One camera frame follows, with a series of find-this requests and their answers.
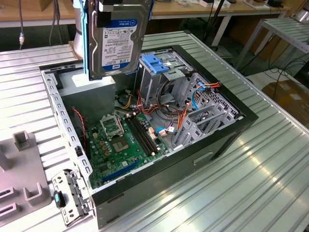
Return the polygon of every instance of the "hard drive label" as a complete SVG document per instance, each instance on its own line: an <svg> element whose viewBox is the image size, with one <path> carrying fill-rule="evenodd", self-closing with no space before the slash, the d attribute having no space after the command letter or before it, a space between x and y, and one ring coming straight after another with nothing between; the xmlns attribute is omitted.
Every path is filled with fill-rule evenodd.
<svg viewBox="0 0 309 232"><path fill-rule="evenodd" d="M112 20L111 26L103 28L102 67L105 70L124 68L131 61L137 20Z"/></svg>

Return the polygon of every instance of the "cardboard box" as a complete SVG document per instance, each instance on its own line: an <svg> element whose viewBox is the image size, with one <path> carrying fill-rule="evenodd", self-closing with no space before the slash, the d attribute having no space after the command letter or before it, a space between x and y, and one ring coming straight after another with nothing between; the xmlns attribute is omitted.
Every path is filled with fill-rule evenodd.
<svg viewBox="0 0 309 232"><path fill-rule="evenodd" d="M247 3L251 4L252 6L264 6L265 3L263 0L255 1L255 0L246 0Z"/></svg>
<svg viewBox="0 0 309 232"><path fill-rule="evenodd" d="M214 9L218 8L219 3L220 3L220 0L214 0L214 3L213 3ZM231 6L231 4L227 0L225 0L221 9L229 8L230 6Z"/></svg>
<svg viewBox="0 0 309 232"><path fill-rule="evenodd" d="M262 91L273 97L276 83L270 83ZM309 90L305 90L295 82L278 82L274 101L286 110L297 121L309 128Z"/></svg>
<svg viewBox="0 0 309 232"><path fill-rule="evenodd" d="M213 3L212 2L210 3L210 2L208 2L206 0L200 0L199 4L202 5L203 7L212 7Z"/></svg>
<svg viewBox="0 0 309 232"><path fill-rule="evenodd" d="M21 0L21 9L43 11L52 0ZM18 7L18 0L1 0L2 5Z"/></svg>

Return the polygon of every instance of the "gray holder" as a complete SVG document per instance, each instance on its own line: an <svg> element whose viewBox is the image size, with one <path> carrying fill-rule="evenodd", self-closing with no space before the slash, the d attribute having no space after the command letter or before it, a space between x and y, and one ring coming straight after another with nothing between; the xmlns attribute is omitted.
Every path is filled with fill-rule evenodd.
<svg viewBox="0 0 309 232"><path fill-rule="evenodd" d="M34 134L0 141L0 227L51 202Z"/></svg>

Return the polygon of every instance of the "expansion slot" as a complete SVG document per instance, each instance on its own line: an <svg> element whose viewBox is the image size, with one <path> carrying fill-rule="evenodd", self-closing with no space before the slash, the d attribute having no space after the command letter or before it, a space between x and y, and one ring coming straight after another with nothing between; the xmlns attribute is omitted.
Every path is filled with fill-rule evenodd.
<svg viewBox="0 0 309 232"><path fill-rule="evenodd" d="M108 180L112 180L112 179L114 179L114 178L116 178L116 177L118 177L118 176L120 176L120 175L122 175L122 174L124 174L126 172L129 172L129 171L135 169L136 165L138 164L138 162L140 162L140 159L135 161L133 164L131 164L131 165L129 165L129 166L127 166L127 167L125 167L125 168L123 168L123 169L113 173L113 174L110 174L110 175L104 177L102 179L102 182L104 183L104 182L106 182Z"/></svg>
<svg viewBox="0 0 309 232"><path fill-rule="evenodd" d="M144 128L141 126L140 122L134 117L126 118L125 120L130 130L132 131L134 137L139 142L146 155L147 156L155 155L157 149L154 143L149 138L148 134L145 132Z"/></svg>

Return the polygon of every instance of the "metal rack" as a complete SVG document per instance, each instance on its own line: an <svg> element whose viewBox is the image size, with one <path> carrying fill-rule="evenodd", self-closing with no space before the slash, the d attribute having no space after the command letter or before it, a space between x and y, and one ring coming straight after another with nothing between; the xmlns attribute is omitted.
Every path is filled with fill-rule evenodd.
<svg viewBox="0 0 309 232"><path fill-rule="evenodd" d="M290 43L295 47L294 49L292 49L288 57L291 57L297 49L303 51L304 53L309 53L309 25L299 23L292 18L262 19L255 28L247 44L243 48L235 66L236 69L240 67L243 59L250 50L253 42L257 38L262 28L266 28L267 30L269 30L269 33L263 39L260 46L257 48L255 54L259 53L264 48L266 43L274 34L278 35L280 38L284 39L286 42Z"/></svg>
<svg viewBox="0 0 309 232"><path fill-rule="evenodd" d="M227 152L105 231L303 231L309 223L309 131L196 37L182 31L146 36L144 49L180 44L249 106L256 123ZM75 60L68 45L0 53L0 139L34 132L48 183L72 163L38 66ZM56 204L0 231L92 231L93 217L66 228Z"/></svg>

